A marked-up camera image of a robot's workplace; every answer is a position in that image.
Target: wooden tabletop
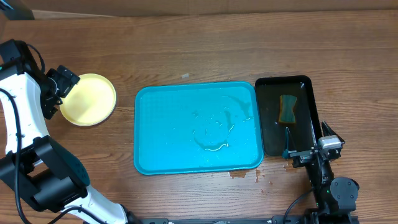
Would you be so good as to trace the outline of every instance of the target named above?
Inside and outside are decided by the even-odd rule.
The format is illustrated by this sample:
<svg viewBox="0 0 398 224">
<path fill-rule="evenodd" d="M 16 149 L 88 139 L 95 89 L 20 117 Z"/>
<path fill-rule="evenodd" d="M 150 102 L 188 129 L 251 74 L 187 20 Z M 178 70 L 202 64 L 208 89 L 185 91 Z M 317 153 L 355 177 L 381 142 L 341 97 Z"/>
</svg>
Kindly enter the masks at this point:
<svg viewBox="0 0 398 224">
<path fill-rule="evenodd" d="M 232 177 L 138 173 L 132 159 L 134 97 L 141 88 L 307 75 L 320 120 L 346 140 L 331 166 L 336 177 L 361 186 L 354 214 L 361 223 L 398 220 L 398 11 L 13 21 L 2 40 L 11 38 L 34 45 L 47 69 L 62 64 L 114 84 L 117 107 L 103 124 L 80 128 L 57 113 L 47 127 L 82 161 L 94 188 L 140 218 L 271 217 L 310 188 L 305 169 L 279 157 Z M 0 127 L 5 146 L 3 113 Z M 24 205 L 33 223 L 55 217 Z M 292 213 L 314 206 L 311 196 Z M 0 220 L 21 222 L 5 184 Z M 67 215 L 60 223 L 81 221 Z"/>
</svg>

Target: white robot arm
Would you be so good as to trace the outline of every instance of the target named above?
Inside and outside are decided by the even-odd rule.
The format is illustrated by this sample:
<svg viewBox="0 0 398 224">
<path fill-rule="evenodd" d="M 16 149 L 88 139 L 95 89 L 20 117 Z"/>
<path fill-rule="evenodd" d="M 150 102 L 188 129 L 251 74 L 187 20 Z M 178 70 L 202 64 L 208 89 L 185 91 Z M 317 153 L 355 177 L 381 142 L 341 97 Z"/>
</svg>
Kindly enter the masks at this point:
<svg viewBox="0 0 398 224">
<path fill-rule="evenodd" d="M 15 168 L 21 167 L 19 195 L 39 212 L 46 209 L 68 212 L 92 224 L 141 223 L 122 205 L 96 191 L 81 162 L 49 136 L 44 118 L 53 116 L 57 111 L 54 105 L 62 104 L 61 98 L 68 95 L 79 78 L 63 66 L 44 75 L 41 57 L 42 70 L 39 70 L 28 45 L 22 41 L 1 44 L 0 54 L 4 61 L 0 65 L 0 89 L 12 97 L 0 93 L 7 126 L 6 157 L 0 160 L 0 178 L 15 191 Z M 12 100 L 19 114 L 20 152 Z M 16 164 L 15 153 L 20 153 L 20 164 Z M 48 169 L 34 177 L 28 176 L 41 162 Z"/>
</svg>

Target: blue tray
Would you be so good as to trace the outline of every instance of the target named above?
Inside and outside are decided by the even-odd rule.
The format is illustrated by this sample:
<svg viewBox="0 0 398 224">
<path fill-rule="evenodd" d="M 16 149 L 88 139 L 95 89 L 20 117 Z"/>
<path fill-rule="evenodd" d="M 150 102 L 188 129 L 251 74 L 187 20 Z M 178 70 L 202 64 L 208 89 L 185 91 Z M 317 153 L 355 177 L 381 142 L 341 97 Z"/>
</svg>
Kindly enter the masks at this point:
<svg viewBox="0 0 398 224">
<path fill-rule="evenodd" d="M 247 82 L 151 86 L 136 96 L 134 165 L 142 174 L 252 169 L 263 157 Z"/>
</svg>

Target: round plate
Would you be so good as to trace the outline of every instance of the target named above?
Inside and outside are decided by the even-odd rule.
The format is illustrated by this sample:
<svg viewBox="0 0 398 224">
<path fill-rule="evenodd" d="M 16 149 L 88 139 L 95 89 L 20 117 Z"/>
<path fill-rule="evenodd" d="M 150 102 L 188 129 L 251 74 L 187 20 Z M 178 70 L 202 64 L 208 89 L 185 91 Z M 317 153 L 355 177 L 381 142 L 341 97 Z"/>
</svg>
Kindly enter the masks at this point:
<svg viewBox="0 0 398 224">
<path fill-rule="evenodd" d="M 91 126 L 104 121 L 116 105 L 116 91 L 112 83 L 97 74 L 80 75 L 60 105 L 62 115 L 71 123 Z"/>
</svg>

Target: tray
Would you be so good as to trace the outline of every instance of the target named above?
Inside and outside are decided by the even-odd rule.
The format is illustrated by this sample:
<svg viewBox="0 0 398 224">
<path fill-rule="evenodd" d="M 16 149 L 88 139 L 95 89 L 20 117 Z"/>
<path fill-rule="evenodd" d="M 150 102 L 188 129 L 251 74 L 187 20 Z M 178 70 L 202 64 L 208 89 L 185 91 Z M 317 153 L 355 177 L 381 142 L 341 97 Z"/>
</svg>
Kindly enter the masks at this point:
<svg viewBox="0 0 398 224">
<path fill-rule="evenodd" d="M 296 97 L 295 121 L 280 122 L 280 96 Z M 289 128 L 297 151 L 309 150 L 322 136 L 312 83 L 305 75 L 260 78 L 256 81 L 262 140 L 267 156 L 281 156 L 285 129 Z"/>
<path fill-rule="evenodd" d="M 151 86 L 136 96 L 134 165 L 142 174 L 252 169 L 263 157 L 249 83 Z"/>
</svg>

